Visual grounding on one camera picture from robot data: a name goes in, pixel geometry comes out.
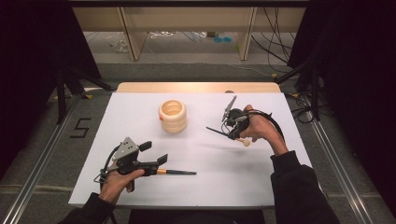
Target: gray floor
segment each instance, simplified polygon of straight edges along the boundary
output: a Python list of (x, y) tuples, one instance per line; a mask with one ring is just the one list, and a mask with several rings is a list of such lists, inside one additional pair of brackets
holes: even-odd
[[(246, 61), (239, 60), (235, 47), (234, 34), (220, 34), (229, 36), (232, 42), (216, 43), (213, 38), (202, 38), (195, 41), (187, 35), (176, 33), (172, 37), (148, 36), (146, 46), (139, 61), (131, 62), (128, 52), (116, 52), (110, 46), (112, 37), (116, 33), (86, 33), (87, 41), (92, 48), (93, 56), (98, 63), (104, 81), (117, 86), (122, 81), (145, 80), (195, 80), (194, 77), (215, 78), (215, 81), (229, 80), (257, 80), (271, 81), (272, 74), (279, 74), (268, 64), (278, 69), (286, 68), (279, 59), (267, 54), (262, 49), (251, 43)], [(265, 47), (262, 34), (255, 34)], [(285, 45), (292, 46), (293, 38), (290, 34), (282, 34)], [(272, 46), (278, 56), (285, 57), (281, 48)], [(296, 78), (289, 79), (281, 85), (283, 92), (294, 92), (293, 84)], [(88, 82), (83, 82), (85, 87), (94, 87)], [(100, 121), (105, 113), (106, 105), (111, 92), (89, 91), (91, 99), (78, 99), (76, 107), (71, 113), (65, 126), (64, 133), (53, 152), (47, 168), (40, 177), (35, 192), (32, 195), (21, 216), (19, 223), (56, 223), (71, 209), (68, 198), (76, 184), (79, 172), (87, 154)], [(288, 98), (290, 110), (299, 107), (295, 99)], [(328, 135), (334, 150), (339, 156), (346, 172), (353, 183), (370, 215), (373, 223), (396, 223), (396, 220), (384, 204), (375, 186), (364, 172), (359, 159), (353, 156), (345, 135), (337, 119), (329, 116), (331, 111), (324, 108), (320, 111), (321, 122)], [(79, 119), (87, 119), (80, 126), (89, 128), (84, 138), (72, 138), (82, 135), (84, 131), (75, 130)], [(57, 101), (55, 94), (49, 98), (48, 109), (37, 123), (28, 146), (20, 152), (12, 163), (4, 178), (0, 181), (0, 218), (3, 219), (7, 210), (14, 202), (21, 186), (24, 184), (35, 162), (38, 160), (43, 148), (48, 143), (57, 120)], [(308, 156), (317, 172), (318, 181), (323, 192), (328, 196), (329, 203), (342, 223), (359, 223), (349, 201), (343, 192), (337, 176), (324, 153), (324, 149), (313, 129), (313, 124), (302, 124), (296, 121), (297, 128), (303, 139)], [(273, 208), (264, 209), (266, 223), (276, 223)], [(115, 215), (119, 223), (127, 223), (129, 211), (117, 209)]]

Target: white tabletop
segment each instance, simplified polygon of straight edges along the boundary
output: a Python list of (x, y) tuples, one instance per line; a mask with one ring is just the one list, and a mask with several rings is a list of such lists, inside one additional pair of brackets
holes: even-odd
[[(238, 141), (209, 131), (220, 130), (225, 107), (237, 95), (233, 108), (251, 104), (282, 128), (290, 150), (300, 163), (311, 166), (283, 93), (125, 93), (111, 96), (90, 154), (69, 203), (82, 206), (91, 192), (99, 192), (93, 179), (114, 147), (129, 136), (138, 145), (152, 141), (139, 153), (140, 161), (156, 161), (168, 154), (163, 169), (186, 170), (197, 175), (152, 175), (135, 181), (135, 191), (124, 191), (118, 206), (134, 208), (261, 208), (274, 205), (270, 175), (273, 151), (264, 140), (244, 147)], [(158, 108), (167, 100), (187, 108), (188, 125), (181, 133), (166, 133)]]

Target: hand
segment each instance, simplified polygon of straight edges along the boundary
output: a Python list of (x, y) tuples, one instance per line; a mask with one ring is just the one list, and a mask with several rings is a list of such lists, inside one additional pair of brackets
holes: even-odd
[[(253, 106), (247, 105), (244, 109), (244, 111), (249, 110), (253, 110)], [(252, 142), (256, 142), (259, 138), (267, 140), (276, 156), (289, 151), (282, 135), (280, 135), (274, 125), (260, 115), (249, 115), (249, 126), (240, 133), (240, 136), (241, 138), (251, 137)]]
[(106, 182), (102, 186), (99, 198), (105, 202), (115, 205), (119, 200), (123, 189), (131, 192), (131, 181), (137, 179), (145, 173), (144, 170), (135, 170), (128, 175), (120, 175), (117, 171), (111, 171), (107, 174)]

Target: black sleeve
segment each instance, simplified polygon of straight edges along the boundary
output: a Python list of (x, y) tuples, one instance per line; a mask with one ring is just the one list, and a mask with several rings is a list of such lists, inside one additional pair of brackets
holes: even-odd
[(339, 223), (318, 186), (315, 171), (301, 165), (295, 151), (272, 156), (271, 160), (277, 224)]
[(59, 224), (103, 223), (113, 210), (112, 204), (98, 198), (98, 194), (92, 193), (82, 208), (73, 209)]

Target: metal rod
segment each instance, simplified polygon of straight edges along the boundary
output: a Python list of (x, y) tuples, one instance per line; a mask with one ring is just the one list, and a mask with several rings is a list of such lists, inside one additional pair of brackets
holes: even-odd
[(38, 161), (35, 163), (35, 167), (32, 170), (32, 173), (30, 173), (14, 203), (8, 209), (6, 219), (3, 221), (4, 224), (16, 224), (20, 220), (26, 205), (29, 203), (29, 200), (32, 197), (36, 184), (44, 173), (44, 170), (50, 161), (53, 151), (58, 146), (58, 142), (61, 139), (64, 128), (67, 125), (70, 115), (72, 114), (79, 98), (80, 96), (72, 97), (69, 109), (64, 117), (63, 122), (56, 125), (55, 130), (53, 131), (52, 136), (50, 137), (46, 147), (41, 153)]
[(222, 135), (228, 137), (228, 134), (227, 134), (227, 133), (222, 133), (222, 132), (220, 132), (220, 131), (218, 131), (218, 130), (215, 130), (215, 129), (212, 129), (212, 128), (209, 128), (209, 127), (206, 127), (206, 128), (207, 128), (208, 130), (212, 131), (212, 132), (219, 133), (219, 134), (222, 134)]
[[(312, 114), (307, 114), (308, 117), (312, 119)], [(334, 170), (335, 176), (337, 177), (338, 182), (340, 183), (340, 186), (343, 189), (347, 200), (349, 201), (349, 204), (352, 207), (353, 212), (355, 213), (355, 217), (361, 224), (374, 223), (370, 218), (370, 215), (368, 214), (364, 201), (361, 199), (361, 196), (359, 195), (358, 191), (350, 180), (349, 175), (344, 168), (344, 165), (341, 163), (337, 153), (332, 147), (332, 143), (326, 132), (324, 131), (320, 121), (314, 119), (312, 122), (312, 127), (318, 137), (320, 144), (323, 147), (323, 151), (325, 152), (326, 157), (330, 165), (332, 166), (332, 169)]]

